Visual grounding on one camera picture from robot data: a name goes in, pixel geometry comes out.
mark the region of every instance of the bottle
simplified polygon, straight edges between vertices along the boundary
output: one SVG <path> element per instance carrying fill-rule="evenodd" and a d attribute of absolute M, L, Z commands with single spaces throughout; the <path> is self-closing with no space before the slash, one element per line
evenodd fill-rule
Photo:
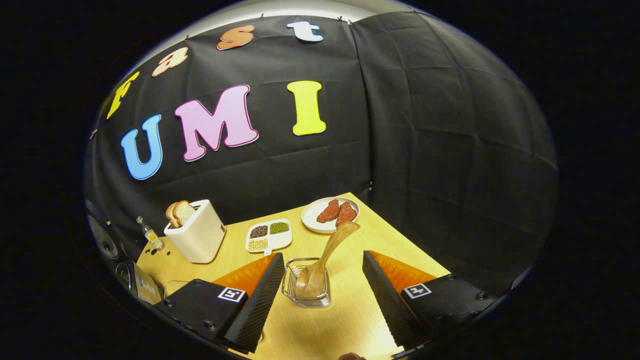
<path fill-rule="evenodd" d="M 142 219 L 142 217 L 137 217 L 136 222 L 140 224 L 140 227 L 142 228 L 142 233 L 145 235 L 147 240 L 149 240 L 149 242 L 153 244 L 153 246 L 157 250 L 162 250 L 164 247 L 162 240 L 160 240 L 160 238 L 158 238 L 158 235 L 156 235 L 156 232 L 149 225 L 145 223 L 144 219 Z"/>

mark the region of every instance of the white plate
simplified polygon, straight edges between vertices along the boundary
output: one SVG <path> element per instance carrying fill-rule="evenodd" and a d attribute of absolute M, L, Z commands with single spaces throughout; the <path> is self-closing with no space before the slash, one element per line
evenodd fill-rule
<path fill-rule="evenodd" d="M 275 223 L 275 222 L 285 222 L 287 223 L 287 225 L 289 226 L 289 230 L 285 231 L 284 233 L 278 233 L 278 234 L 269 234 L 270 230 L 271 230 L 271 224 Z M 267 235 L 265 236 L 261 236 L 260 238 L 253 238 L 251 239 L 251 232 L 258 226 L 264 226 L 267 225 Z M 261 240 L 261 239 L 267 239 L 267 248 L 264 250 L 258 250 L 258 251 L 251 251 L 249 250 L 249 241 L 251 240 Z M 273 220 L 273 221 L 267 221 L 267 222 L 263 222 L 260 224 L 255 224 L 254 226 L 251 226 L 249 228 L 249 230 L 246 232 L 246 240 L 244 242 L 244 249 L 247 250 L 248 252 L 263 252 L 264 251 L 264 255 L 271 255 L 271 252 L 273 250 L 276 249 L 281 249 L 285 246 L 287 246 L 288 244 L 291 243 L 291 240 L 293 239 L 292 236 L 292 232 L 291 232 L 291 223 L 289 223 L 289 221 L 285 218 L 281 218 L 278 220 Z"/>
<path fill-rule="evenodd" d="M 344 204 L 345 202 L 351 204 L 351 207 L 356 211 L 356 218 L 351 222 L 356 222 L 358 220 L 358 217 L 360 216 L 360 206 L 358 206 L 357 202 L 345 197 L 325 197 L 324 199 L 316 200 L 307 205 L 307 207 L 302 211 L 302 223 L 305 224 L 305 226 L 310 230 L 317 233 L 331 234 L 332 232 L 334 232 L 335 222 L 337 221 L 337 219 L 327 221 L 325 223 L 318 222 L 316 221 L 316 219 L 318 218 L 318 215 L 320 215 L 320 213 L 322 213 L 324 209 L 329 206 L 329 202 L 335 199 L 338 199 L 338 206 Z"/>

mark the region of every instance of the beans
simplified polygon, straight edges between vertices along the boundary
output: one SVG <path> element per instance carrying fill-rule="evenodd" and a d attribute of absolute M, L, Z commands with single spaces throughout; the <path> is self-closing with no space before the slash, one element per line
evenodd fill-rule
<path fill-rule="evenodd" d="M 267 235 L 267 225 L 258 226 L 255 229 L 251 230 L 250 238 L 261 238 Z"/>
<path fill-rule="evenodd" d="M 289 230 L 289 225 L 286 222 L 274 222 L 271 224 L 271 229 L 269 230 L 269 234 L 279 234 L 284 233 Z"/>
<path fill-rule="evenodd" d="M 267 239 L 251 240 L 247 246 L 249 251 L 260 251 L 267 248 Z"/>

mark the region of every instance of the letter m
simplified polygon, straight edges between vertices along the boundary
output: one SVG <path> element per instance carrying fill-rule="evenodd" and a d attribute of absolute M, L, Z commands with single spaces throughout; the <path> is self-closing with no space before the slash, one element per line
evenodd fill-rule
<path fill-rule="evenodd" d="M 198 135 L 213 151 L 217 151 L 223 126 L 227 127 L 225 145 L 228 147 L 258 139 L 258 132 L 251 127 L 246 110 L 246 94 L 249 90 L 249 85 L 237 85 L 223 91 L 213 115 L 197 100 L 185 102 L 175 109 L 175 115 L 182 121 L 185 161 L 200 159 L 207 152 L 198 142 Z"/>

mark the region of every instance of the wooden spoon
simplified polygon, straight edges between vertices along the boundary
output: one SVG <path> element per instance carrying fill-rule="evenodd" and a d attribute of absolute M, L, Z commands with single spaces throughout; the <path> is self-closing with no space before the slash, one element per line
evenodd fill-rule
<path fill-rule="evenodd" d="M 350 221 L 345 221 L 336 231 L 331 234 L 329 240 L 326 242 L 324 252 L 318 261 L 305 267 L 300 272 L 298 280 L 296 281 L 296 296 L 297 297 L 316 297 L 324 291 L 324 267 L 326 261 L 331 256 L 331 253 L 335 250 L 340 243 L 347 238 L 347 236 L 353 234 L 358 230 L 360 226 Z"/>

